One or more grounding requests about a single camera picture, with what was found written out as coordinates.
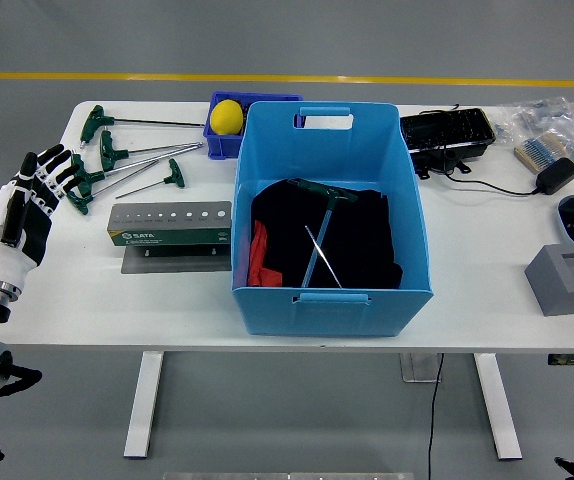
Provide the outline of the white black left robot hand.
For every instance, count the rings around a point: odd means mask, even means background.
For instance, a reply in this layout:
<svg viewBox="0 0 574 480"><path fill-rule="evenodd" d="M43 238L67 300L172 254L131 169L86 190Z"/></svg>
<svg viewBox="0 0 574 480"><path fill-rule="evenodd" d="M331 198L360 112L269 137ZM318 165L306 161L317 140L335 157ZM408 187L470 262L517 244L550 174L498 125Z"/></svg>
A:
<svg viewBox="0 0 574 480"><path fill-rule="evenodd" d="M14 293L45 256L51 216L61 200L81 183L72 152L57 144L29 152L19 171L0 189L0 282Z"/></svg>

